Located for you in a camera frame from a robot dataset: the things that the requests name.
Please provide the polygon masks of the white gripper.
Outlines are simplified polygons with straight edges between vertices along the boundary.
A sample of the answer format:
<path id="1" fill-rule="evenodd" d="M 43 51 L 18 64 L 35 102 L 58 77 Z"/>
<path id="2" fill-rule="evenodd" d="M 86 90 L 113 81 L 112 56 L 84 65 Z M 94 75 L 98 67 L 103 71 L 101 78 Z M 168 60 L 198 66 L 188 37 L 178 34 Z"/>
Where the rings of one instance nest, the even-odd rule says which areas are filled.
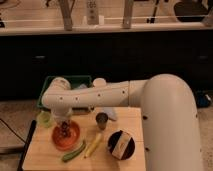
<path id="1" fill-rule="evenodd" d="M 57 124 L 62 124 L 63 122 L 69 122 L 73 111 L 71 108 L 68 109 L 52 109 L 52 117 Z"/>

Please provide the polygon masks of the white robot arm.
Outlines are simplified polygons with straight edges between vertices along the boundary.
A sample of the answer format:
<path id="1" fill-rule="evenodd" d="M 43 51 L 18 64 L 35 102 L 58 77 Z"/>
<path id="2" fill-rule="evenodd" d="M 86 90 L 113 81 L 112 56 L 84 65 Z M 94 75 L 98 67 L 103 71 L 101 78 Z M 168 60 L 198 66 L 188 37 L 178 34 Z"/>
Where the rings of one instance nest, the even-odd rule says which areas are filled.
<path id="1" fill-rule="evenodd" d="M 64 118 L 73 107 L 141 109 L 146 171 L 204 171 L 194 95 L 178 76 L 71 89 L 61 77 L 42 96 L 42 104 Z"/>

